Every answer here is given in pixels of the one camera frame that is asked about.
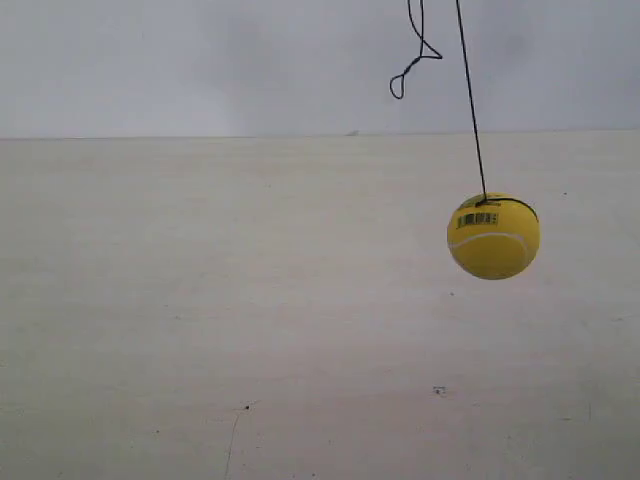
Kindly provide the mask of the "yellow tennis ball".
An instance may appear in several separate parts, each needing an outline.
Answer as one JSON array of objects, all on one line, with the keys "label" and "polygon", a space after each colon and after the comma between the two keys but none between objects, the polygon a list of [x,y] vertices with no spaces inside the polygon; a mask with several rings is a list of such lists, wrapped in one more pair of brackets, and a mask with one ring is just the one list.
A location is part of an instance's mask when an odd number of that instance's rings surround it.
[{"label": "yellow tennis ball", "polygon": [[540,246],[540,222],[534,208],[502,192],[466,199],[447,226],[454,261],[483,280],[504,280],[523,272]]}]

